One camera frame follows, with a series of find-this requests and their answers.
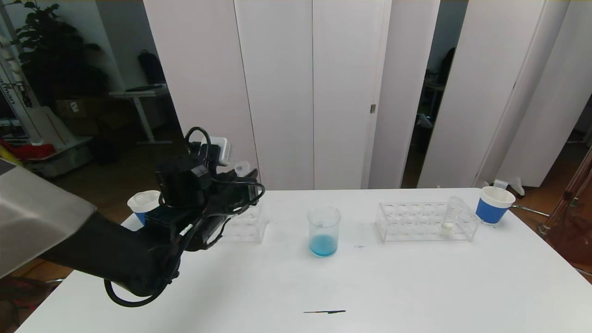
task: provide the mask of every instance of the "doorway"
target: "doorway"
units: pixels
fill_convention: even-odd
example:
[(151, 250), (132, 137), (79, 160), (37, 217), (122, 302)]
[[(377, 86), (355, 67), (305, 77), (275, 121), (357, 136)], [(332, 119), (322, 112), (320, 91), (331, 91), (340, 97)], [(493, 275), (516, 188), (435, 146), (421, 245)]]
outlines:
[(441, 1), (401, 188), (416, 188), (465, 19), (467, 0)]

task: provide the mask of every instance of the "white cap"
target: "white cap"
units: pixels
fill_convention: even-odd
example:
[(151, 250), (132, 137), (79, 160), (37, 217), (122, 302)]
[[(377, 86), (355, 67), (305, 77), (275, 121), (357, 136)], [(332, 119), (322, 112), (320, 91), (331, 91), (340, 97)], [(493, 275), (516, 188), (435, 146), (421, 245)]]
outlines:
[(234, 165), (234, 171), (239, 177), (244, 177), (251, 172), (251, 164), (247, 161), (240, 161)]
[(159, 197), (160, 191), (156, 190), (138, 192), (127, 200), (127, 205), (134, 213), (145, 213), (159, 206)]

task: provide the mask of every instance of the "paper cup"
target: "paper cup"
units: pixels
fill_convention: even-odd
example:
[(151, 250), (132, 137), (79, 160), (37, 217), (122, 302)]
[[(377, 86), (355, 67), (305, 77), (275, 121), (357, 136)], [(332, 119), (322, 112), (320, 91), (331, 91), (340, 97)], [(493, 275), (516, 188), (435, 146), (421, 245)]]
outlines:
[(496, 224), (504, 216), (506, 210), (516, 201), (514, 194), (500, 187), (487, 186), (481, 190), (477, 205), (477, 216), (483, 222)]
[(138, 217), (138, 220), (144, 224), (144, 215), (157, 208), (158, 198), (160, 197), (160, 191), (150, 190), (136, 193), (133, 197), (127, 200), (127, 205), (134, 214)]

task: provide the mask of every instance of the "glass beaker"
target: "glass beaker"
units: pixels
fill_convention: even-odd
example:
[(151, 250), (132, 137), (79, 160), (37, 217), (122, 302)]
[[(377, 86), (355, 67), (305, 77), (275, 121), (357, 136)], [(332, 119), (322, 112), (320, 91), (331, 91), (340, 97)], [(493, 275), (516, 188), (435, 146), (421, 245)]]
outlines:
[(333, 207), (318, 207), (308, 212), (308, 245), (319, 257), (328, 257), (337, 251), (341, 213)]

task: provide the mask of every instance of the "desk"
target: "desk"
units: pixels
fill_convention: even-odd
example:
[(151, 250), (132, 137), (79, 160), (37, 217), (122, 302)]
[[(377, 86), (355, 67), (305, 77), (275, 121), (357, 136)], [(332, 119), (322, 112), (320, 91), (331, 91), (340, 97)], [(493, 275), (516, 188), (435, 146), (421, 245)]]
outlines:
[[(181, 275), (142, 308), (114, 304), (102, 280), (74, 272), (18, 333), (590, 332), (592, 286), (510, 212), (470, 243), (378, 239), (379, 202), (458, 196), (476, 207), (479, 193), (269, 191), (261, 245), (186, 252)], [(337, 253), (317, 258), (307, 248), (306, 212), (324, 204), (343, 219)], [(346, 312), (303, 313), (323, 310)]]
[(148, 119), (146, 118), (146, 113), (144, 112), (144, 107), (142, 107), (142, 102), (140, 101), (140, 98), (158, 97), (161, 95), (166, 95), (168, 93), (168, 88), (155, 88), (144, 91), (112, 91), (109, 93), (109, 96), (117, 98), (131, 98), (134, 100), (134, 105), (136, 106), (136, 110), (138, 111), (138, 115), (140, 116), (142, 127), (144, 128), (144, 132), (146, 132), (146, 136), (148, 137), (148, 142), (145, 143), (155, 144), (173, 142), (154, 140), (154, 134), (152, 133), (152, 129), (150, 128), (150, 124), (148, 123)]
[(423, 82), (422, 90), (425, 90), (426, 88), (434, 90), (434, 94), (432, 95), (432, 102), (430, 103), (430, 117), (433, 118), (434, 117), (434, 109), (436, 108), (436, 96), (438, 95), (438, 92), (441, 92), (442, 94), (444, 94), (444, 89), (446, 89), (446, 85), (439, 84), (435, 81), (425, 80)]

